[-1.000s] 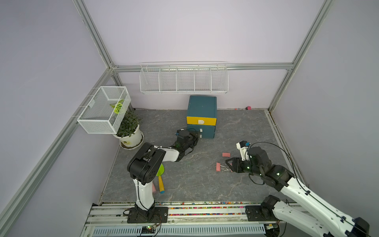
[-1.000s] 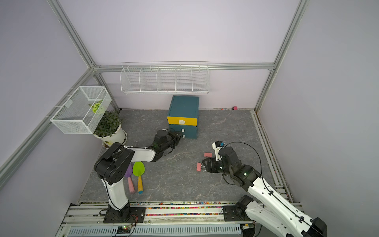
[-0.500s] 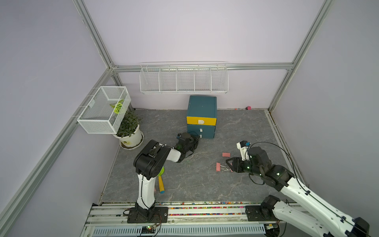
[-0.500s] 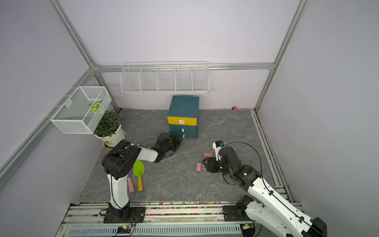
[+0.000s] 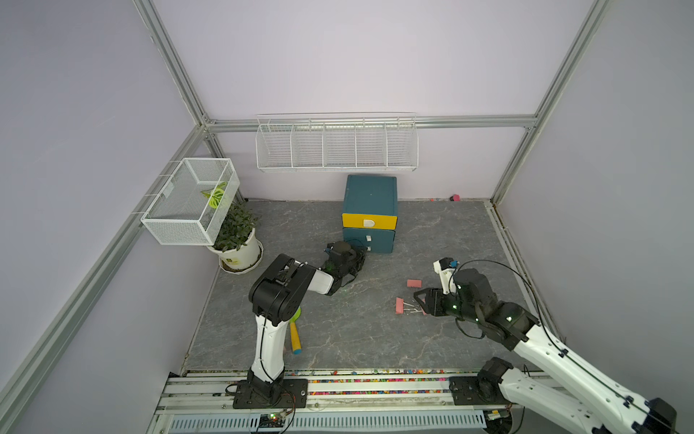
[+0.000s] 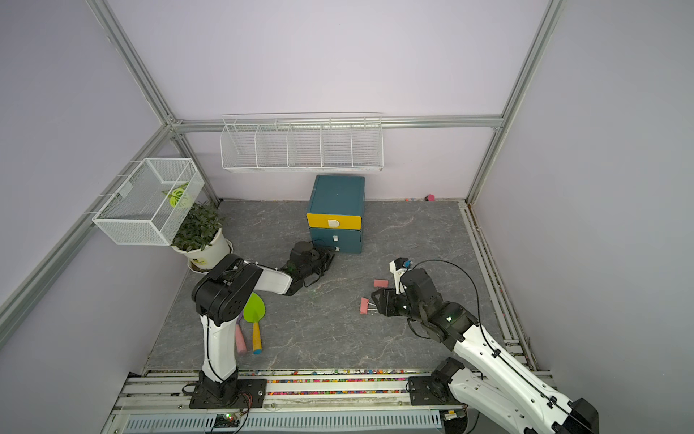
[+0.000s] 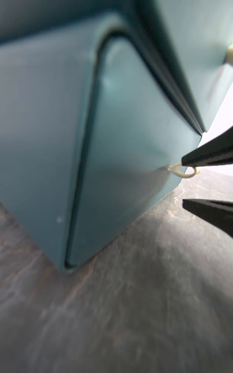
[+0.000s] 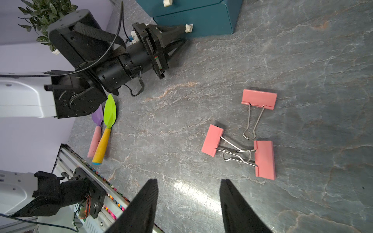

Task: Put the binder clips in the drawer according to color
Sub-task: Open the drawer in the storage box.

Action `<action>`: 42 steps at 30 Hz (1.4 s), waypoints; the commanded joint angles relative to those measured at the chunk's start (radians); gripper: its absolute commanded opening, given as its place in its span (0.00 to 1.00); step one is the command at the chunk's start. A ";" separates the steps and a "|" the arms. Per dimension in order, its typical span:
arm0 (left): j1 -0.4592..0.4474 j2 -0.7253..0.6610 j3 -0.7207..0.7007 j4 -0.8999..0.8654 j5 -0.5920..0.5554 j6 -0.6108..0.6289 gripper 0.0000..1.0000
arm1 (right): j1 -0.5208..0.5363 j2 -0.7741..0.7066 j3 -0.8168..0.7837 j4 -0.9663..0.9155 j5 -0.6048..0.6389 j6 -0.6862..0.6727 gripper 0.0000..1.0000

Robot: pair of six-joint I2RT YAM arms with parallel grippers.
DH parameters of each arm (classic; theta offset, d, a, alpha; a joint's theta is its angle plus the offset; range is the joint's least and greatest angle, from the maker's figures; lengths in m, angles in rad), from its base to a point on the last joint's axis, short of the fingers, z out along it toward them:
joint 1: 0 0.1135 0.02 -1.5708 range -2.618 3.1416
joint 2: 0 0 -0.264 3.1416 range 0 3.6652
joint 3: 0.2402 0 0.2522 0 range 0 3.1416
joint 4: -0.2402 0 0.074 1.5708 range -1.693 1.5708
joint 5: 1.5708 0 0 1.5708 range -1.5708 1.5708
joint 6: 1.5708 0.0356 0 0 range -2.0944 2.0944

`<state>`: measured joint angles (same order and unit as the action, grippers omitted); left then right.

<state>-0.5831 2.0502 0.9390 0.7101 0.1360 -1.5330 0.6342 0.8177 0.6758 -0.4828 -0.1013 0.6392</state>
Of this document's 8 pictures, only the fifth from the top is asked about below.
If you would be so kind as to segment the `teal bottom drawer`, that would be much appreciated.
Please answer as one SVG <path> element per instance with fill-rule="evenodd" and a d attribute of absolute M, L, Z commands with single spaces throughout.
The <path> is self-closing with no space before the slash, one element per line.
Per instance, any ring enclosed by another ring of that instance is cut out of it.
<path fill-rule="evenodd" d="M 357 247 L 367 252 L 377 254 L 390 254 L 393 251 L 392 242 L 372 242 L 366 244 L 358 243 Z"/>

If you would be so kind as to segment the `teal drawer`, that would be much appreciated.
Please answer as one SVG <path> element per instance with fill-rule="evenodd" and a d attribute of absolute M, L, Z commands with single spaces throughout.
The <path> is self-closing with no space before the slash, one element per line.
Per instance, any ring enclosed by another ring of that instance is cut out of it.
<path fill-rule="evenodd" d="M 367 252 L 377 254 L 390 254 L 393 251 L 392 242 L 372 242 L 366 244 L 358 243 L 357 247 Z"/>
<path fill-rule="evenodd" d="M 395 239 L 395 231 L 368 228 L 344 228 L 343 238 L 346 241 L 359 240 L 364 244 L 393 244 Z"/>

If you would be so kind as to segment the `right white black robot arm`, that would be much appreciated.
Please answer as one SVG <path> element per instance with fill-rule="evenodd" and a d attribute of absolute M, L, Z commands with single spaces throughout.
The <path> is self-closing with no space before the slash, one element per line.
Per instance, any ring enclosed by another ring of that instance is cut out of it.
<path fill-rule="evenodd" d="M 477 374 L 484 399 L 502 397 L 572 433 L 674 433 L 677 412 L 661 398 L 646 399 L 620 385 L 569 349 L 519 304 L 498 300 L 476 269 L 450 258 L 435 262 L 440 288 L 414 297 L 430 316 L 470 322 L 488 338 L 539 367 L 558 392 L 495 357 Z"/>

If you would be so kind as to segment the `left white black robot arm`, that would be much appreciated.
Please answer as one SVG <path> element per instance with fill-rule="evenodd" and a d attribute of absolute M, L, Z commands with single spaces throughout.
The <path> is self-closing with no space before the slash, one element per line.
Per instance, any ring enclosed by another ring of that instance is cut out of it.
<path fill-rule="evenodd" d="M 257 323 L 254 361 L 249 369 L 251 387 L 269 397 L 283 392 L 284 343 L 287 328 L 308 292 L 332 296 L 352 283 L 363 268 L 367 249 L 349 242 L 326 246 L 327 260 L 320 267 L 284 253 L 276 256 L 249 291 Z"/>

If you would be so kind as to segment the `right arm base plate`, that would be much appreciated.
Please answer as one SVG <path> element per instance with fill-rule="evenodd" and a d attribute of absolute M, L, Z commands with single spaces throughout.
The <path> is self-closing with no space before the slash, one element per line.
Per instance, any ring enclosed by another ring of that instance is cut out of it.
<path fill-rule="evenodd" d="M 493 405 L 509 406 L 510 401 L 502 395 L 502 379 L 487 376 L 452 376 L 449 390 L 455 406 Z"/>

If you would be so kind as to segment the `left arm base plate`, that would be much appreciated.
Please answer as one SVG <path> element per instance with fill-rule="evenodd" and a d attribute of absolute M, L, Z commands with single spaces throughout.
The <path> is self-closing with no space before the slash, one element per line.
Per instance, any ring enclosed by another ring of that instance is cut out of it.
<path fill-rule="evenodd" d="M 232 407 L 235 410 L 303 409 L 307 406 L 308 381 L 280 380 L 278 383 L 244 380 L 237 385 Z"/>

